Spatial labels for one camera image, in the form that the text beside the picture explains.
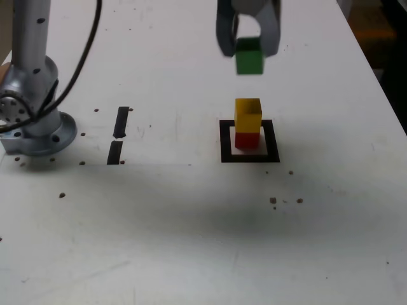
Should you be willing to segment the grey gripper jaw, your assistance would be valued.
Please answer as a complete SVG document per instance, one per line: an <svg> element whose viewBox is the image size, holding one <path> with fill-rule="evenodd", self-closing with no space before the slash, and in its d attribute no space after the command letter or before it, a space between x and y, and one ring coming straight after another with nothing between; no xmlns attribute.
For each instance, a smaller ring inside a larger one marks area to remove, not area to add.
<svg viewBox="0 0 407 305"><path fill-rule="evenodd" d="M233 57L236 52L238 13L231 0L218 0L216 12L217 43L226 57Z"/></svg>
<svg viewBox="0 0 407 305"><path fill-rule="evenodd" d="M235 0L233 8L238 14L253 17L260 26L260 46L265 57L277 54L280 43L279 0Z"/></svg>

